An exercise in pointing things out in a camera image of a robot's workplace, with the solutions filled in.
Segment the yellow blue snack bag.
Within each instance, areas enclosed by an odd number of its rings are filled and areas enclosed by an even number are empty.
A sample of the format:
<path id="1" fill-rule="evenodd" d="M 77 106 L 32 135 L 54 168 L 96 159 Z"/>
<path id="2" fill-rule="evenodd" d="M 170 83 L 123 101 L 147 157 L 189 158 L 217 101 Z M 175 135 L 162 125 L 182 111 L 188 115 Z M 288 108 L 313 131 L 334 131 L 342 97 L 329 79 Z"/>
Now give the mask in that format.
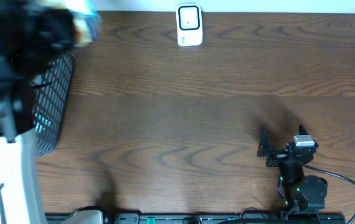
<path id="1" fill-rule="evenodd" d="M 38 3 L 72 13 L 75 47 L 84 47 L 98 39 L 102 19 L 90 0 L 38 0 Z"/>

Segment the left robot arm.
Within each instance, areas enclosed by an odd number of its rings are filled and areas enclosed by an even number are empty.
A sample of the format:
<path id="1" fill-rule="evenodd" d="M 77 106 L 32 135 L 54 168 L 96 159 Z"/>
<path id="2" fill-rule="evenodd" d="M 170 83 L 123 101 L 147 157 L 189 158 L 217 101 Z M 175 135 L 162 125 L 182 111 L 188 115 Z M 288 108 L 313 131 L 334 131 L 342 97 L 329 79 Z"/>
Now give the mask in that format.
<path id="1" fill-rule="evenodd" d="M 36 166 L 40 133 L 60 117 L 55 82 L 36 84 L 62 55 L 92 43 L 90 1 L 0 1 L 0 223 L 106 223 L 99 208 L 46 215 Z"/>

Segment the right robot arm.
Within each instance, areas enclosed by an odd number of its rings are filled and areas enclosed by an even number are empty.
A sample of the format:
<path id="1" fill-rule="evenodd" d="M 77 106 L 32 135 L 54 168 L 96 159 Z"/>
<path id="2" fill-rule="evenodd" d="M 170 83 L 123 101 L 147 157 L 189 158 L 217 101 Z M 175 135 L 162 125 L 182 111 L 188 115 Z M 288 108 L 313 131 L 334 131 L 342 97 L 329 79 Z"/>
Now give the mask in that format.
<path id="1" fill-rule="evenodd" d="M 328 183 L 315 175 L 305 175 L 304 166 L 314 159 L 317 142 L 300 125 L 298 134 L 293 136 L 284 149 L 272 148 L 264 127 L 260 130 L 257 157 L 266 158 L 267 167 L 277 167 L 280 173 L 278 193 L 285 199 L 289 209 L 297 212 L 318 212 L 325 208 Z"/>

